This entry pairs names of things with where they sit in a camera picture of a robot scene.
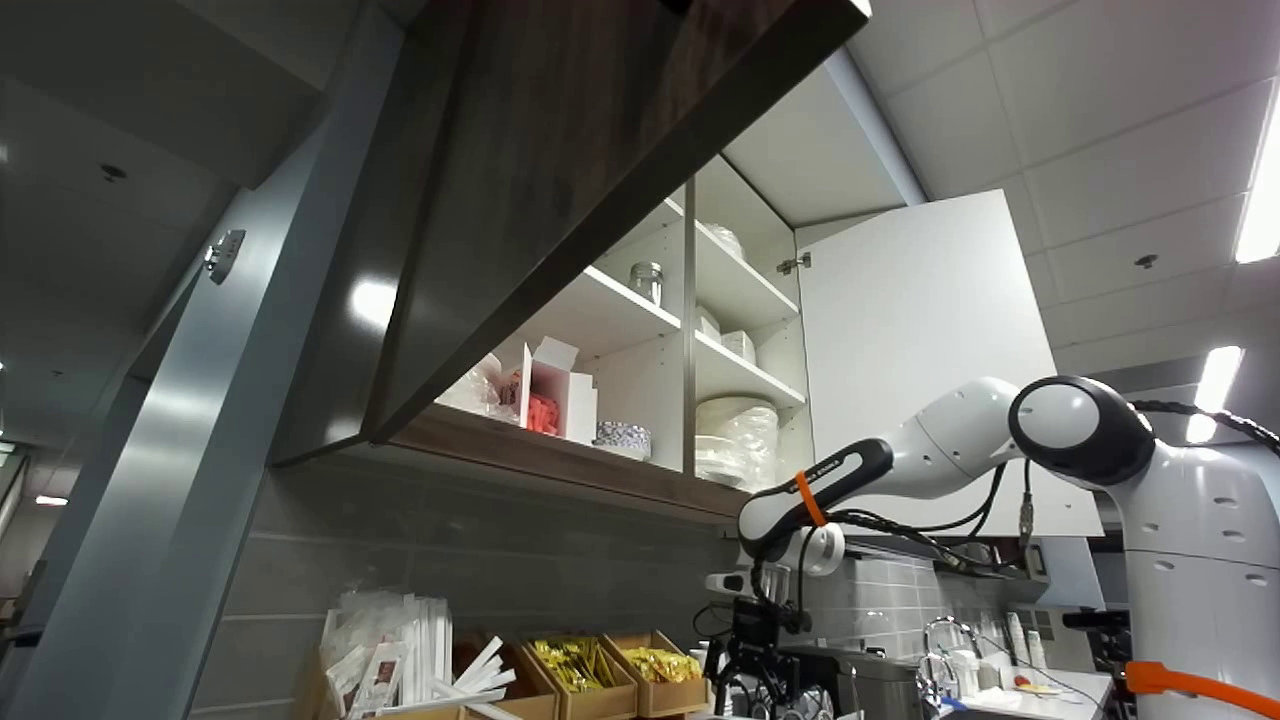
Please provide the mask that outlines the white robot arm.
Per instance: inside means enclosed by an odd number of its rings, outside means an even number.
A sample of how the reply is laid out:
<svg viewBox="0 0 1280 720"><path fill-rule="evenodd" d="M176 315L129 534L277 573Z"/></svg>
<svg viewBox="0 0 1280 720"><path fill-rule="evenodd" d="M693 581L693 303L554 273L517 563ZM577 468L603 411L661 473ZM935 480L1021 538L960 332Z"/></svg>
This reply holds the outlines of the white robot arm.
<svg viewBox="0 0 1280 720"><path fill-rule="evenodd" d="M1133 399L1088 375L1039 375L1024 388L969 380L887 436L850 439L814 468L751 493L737 512L737 543L749 555L749 595L733 604L733 631L707 649L717 693L742 674L760 678L778 698L795 698L805 660L781 649L781 631L805 621L799 604L765 592L765 569L789 550L810 558L820 534L865 522L908 534L908 522L853 507L853 496L887 493L935 498L1024 457L1092 488L1140 474L1155 457L1155 432Z"/></svg>

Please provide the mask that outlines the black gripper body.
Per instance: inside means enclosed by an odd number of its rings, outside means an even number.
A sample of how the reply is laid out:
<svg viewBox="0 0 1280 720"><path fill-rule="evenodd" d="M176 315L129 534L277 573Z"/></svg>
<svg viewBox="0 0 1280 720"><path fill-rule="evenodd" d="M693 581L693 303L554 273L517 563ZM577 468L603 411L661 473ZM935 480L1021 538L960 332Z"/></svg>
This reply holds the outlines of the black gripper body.
<svg viewBox="0 0 1280 720"><path fill-rule="evenodd" d="M810 631L799 604L778 604L751 573L711 573L704 587L727 604L727 628L707 631L704 674L717 693L755 678L769 694L799 693L799 660L781 649L783 631Z"/></svg>

